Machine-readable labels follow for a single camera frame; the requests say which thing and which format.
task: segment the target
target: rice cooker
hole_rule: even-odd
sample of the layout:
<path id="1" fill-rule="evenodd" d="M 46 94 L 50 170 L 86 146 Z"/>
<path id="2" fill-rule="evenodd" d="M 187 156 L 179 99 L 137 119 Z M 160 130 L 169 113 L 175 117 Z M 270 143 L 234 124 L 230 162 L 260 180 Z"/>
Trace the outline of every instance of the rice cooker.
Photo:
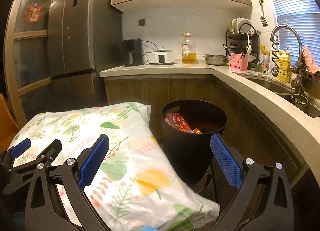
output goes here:
<path id="1" fill-rule="evenodd" d="M 152 66 L 173 65 L 174 51 L 166 50 L 160 47 L 159 50 L 149 53 L 149 64 Z"/>

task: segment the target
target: pink utensil holder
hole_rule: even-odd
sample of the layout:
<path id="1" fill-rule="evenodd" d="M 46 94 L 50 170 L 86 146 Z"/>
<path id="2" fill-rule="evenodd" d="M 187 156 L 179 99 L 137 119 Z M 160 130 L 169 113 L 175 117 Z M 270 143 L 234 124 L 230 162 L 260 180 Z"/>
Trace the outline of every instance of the pink utensil holder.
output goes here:
<path id="1" fill-rule="evenodd" d="M 246 73 L 248 70 L 248 55 L 241 58 L 241 54 L 231 53 L 229 57 L 229 70 Z"/>

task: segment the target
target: cooking oil bottle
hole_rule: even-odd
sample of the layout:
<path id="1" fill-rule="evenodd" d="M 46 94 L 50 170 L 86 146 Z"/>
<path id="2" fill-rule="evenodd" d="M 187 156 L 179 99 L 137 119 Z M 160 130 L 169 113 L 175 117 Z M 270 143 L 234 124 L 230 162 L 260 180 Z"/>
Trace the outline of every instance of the cooking oil bottle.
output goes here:
<path id="1" fill-rule="evenodd" d="M 197 63 L 196 43 L 190 33 L 182 34 L 181 52 L 183 64 L 195 65 Z"/>

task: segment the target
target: white ladle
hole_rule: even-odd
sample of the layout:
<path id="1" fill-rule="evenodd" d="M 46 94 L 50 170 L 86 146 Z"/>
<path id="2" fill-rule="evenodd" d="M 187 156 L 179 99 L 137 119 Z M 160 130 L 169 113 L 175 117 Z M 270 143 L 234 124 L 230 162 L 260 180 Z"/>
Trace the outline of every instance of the white ladle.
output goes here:
<path id="1" fill-rule="evenodd" d="M 250 54 L 252 52 L 252 47 L 251 47 L 250 38 L 249 38 L 249 32 L 250 32 L 250 30 L 247 33 L 247 35 L 248 35 L 248 50 L 247 50 L 247 54 Z"/>

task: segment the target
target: metal screw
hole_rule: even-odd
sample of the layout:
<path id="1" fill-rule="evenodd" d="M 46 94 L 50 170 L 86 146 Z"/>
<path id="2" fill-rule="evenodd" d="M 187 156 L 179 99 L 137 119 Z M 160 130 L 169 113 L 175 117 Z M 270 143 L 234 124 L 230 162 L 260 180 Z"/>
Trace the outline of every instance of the metal screw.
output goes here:
<path id="1" fill-rule="evenodd" d="M 247 164 L 249 164 L 249 165 L 252 165 L 252 164 L 254 163 L 253 159 L 251 159 L 251 158 L 246 158 L 246 159 L 245 159 L 245 162 L 246 162 Z"/>
<path id="2" fill-rule="evenodd" d="M 39 163 L 38 165 L 37 165 L 37 169 L 42 169 L 44 167 L 44 164 L 43 163 Z"/>
<path id="3" fill-rule="evenodd" d="M 282 169 L 282 165 L 280 163 L 276 163 L 276 168 Z"/>
<path id="4" fill-rule="evenodd" d="M 67 160 L 67 164 L 68 165 L 72 165 L 74 162 L 75 162 L 74 158 L 70 158 L 70 159 Z"/>

